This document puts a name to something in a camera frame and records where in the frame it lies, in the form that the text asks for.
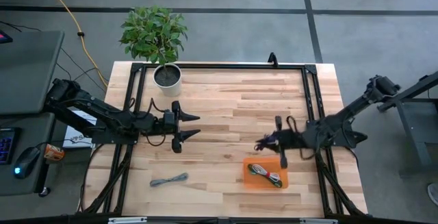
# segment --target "gray floor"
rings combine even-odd
[[[303,9],[303,0],[65,0],[69,5],[163,5],[171,8]],[[436,10],[436,0],[311,0],[314,9]],[[56,0],[0,0],[1,4],[58,5]],[[307,17],[304,14],[184,14],[189,40],[181,60],[265,62],[274,51],[282,62],[315,62]],[[117,40],[125,14],[77,13],[90,54],[104,76],[112,62],[130,60]],[[92,68],[81,50],[76,27],[64,12],[0,12],[0,20],[42,30],[64,30],[63,48],[84,68]],[[315,16],[322,59],[334,63],[345,104],[358,97],[370,77],[387,75],[402,87],[438,69],[438,16]],[[13,29],[0,29],[14,35]],[[81,71],[64,55],[58,61],[73,77]],[[56,69],[56,77],[66,77]],[[92,76],[98,82],[95,73]],[[79,83],[93,95],[104,93],[89,79]],[[438,90],[430,92],[438,97]],[[383,218],[438,223],[438,207],[428,198],[426,185],[437,175],[400,179],[398,171],[417,163],[395,110],[380,114],[370,108],[354,128],[369,139],[357,148],[361,180],[369,213]],[[89,152],[84,151],[86,158]],[[51,169],[53,192],[0,197],[0,219],[71,214],[75,211],[85,164]]]

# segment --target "small can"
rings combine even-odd
[[[46,151],[44,153],[44,158],[48,160],[59,161],[64,158],[65,154],[66,152],[63,149],[53,145],[47,145]]]

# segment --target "gray cable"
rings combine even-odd
[[[156,187],[156,186],[159,186],[159,185],[167,183],[167,182],[185,181],[185,180],[187,180],[188,177],[189,177],[188,173],[182,173],[178,176],[171,177],[170,179],[155,179],[155,180],[152,180],[151,183],[149,183],[149,184],[151,185],[151,187]]]

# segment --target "wooden tabletop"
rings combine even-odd
[[[105,102],[123,107],[130,68],[131,62],[114,63]],[[343,104],[335,67],[317,64],[317,69],[325,112],[336,113]],[[274,131],[276,115],[281,115],[283,122],[292,115],[298,128],[304,128],[308,117],[300,71],[182,69],[182,93],[175,98],[163,96],[153,83],[152,72],[150,69],[146,74],[140,109],[147,109],[151,97],[161,109],[170,108],[172,101],[179,100],[185,112],[201,117],[182,123],[181,129],[202,132],[188,139],[178,154],[172,152],[171,136],[159,147],[139,138],[131,160],[123,215],[323,217],[315,160],[302,161],[298,150],[286,153],[288,188],[247,189],[242,183],[244,158],[275,155],[267,149],[256,152],[253,147],[255,140]],[[114,145],[105,145],[93,158],[86,180],[86,206],[107,183],[113,152]],[[333,157],[339,184],[357,207],[366,212],[354,157],[339,147],[333,148]],[[184,172],[189,174],[186,182],[149,186],[152,179]],[[335,210],[331,187],[328,191]]]

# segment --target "green leaves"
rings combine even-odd
[[[166,8],[136,8],[121,25],[124,32],[119,42],[128,45],[125,53],[131,52],[133,59],[144,57],[161,65],[176,62],[179,47],[184,51],[179,37],[188,38],[187,27],[180,24],[183,20],[182,14],[171,14]]]

